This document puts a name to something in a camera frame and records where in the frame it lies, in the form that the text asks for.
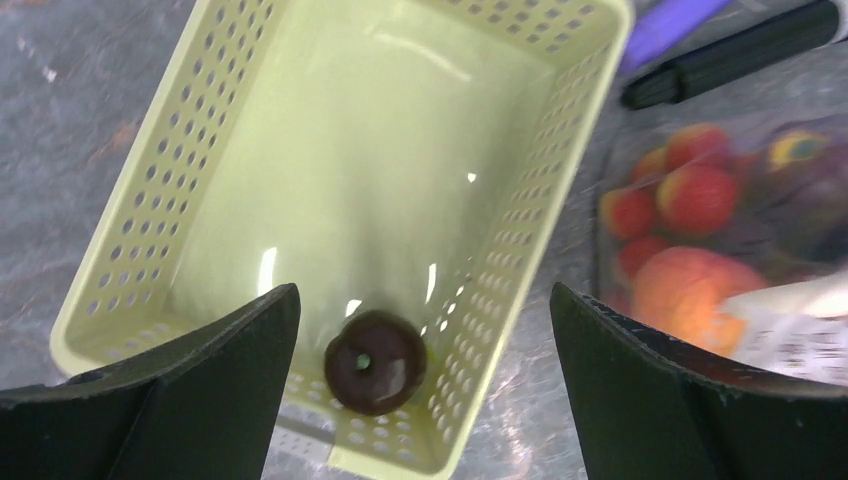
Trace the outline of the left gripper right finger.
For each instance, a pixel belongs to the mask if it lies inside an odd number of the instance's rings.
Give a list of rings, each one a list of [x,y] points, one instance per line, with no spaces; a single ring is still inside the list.
[[[556,284],[550,313],[592,479],[843,479],[847,391],[743,365]]]

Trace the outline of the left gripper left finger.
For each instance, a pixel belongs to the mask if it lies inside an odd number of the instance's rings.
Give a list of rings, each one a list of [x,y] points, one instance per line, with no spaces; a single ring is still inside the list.
[[[300,319],[285,284],[56,385],[1,394],[5,479],[257,479]]]

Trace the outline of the orange toy peach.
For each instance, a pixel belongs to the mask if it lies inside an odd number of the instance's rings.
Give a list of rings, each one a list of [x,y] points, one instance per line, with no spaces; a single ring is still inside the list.
[[[709,250],[672,247],[651,257],[632,286],[630,317],[703,350],[731,356],[747,323],[720,306],[767,281],[748,265]]]

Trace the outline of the dark purple toy mangosteen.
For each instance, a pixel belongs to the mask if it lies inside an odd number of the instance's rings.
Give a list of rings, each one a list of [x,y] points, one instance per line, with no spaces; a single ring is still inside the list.
[[[385,310],[353,318],[324,354],[330,392],[343,407],[365,416],[404,406],[422,385],[427,367],[427,347],[416,328]]]

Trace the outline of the clear orange zip top bag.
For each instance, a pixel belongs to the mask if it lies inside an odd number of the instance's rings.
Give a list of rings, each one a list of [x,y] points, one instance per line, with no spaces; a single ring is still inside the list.
[[[809,262],[780,250],[769,227],[756,216],[755,203],[762,196],[766,149],[778,134],[810,129],[847,141],[846,114],[770,110],[701,123],[716,124],[730,134],[736,157],[731,172],[741,186],[737,209],[727,226],[706,237],[684,238],[664,231],[660,235],[669,241],[666,249],[709,250],[748,265],[767,281],[767,287],[730,297],[721,304],[721,312],[747,323],[736,350],[725,358],[799,379],[845,386],[847,262]],[[599,200],[603,193],[629,182],[632,167],[643,155],[663,146],[671,135],[690,125],[675,123],[634,130],[612,144],[598,195],[593,289],[601,300],[628,316],[635,278],[625,281],[614,270],[621,244],[603,230]]]

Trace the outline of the light green plastic basket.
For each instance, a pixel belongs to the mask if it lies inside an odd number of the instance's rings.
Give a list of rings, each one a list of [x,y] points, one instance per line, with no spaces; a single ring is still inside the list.
[[[375,479],[456,469],[634,23],[627,1],[199,1],[50,337],[76,375],[283,283],[292,454]],[[324,352],[387,310],[423,385],[368,418]]]

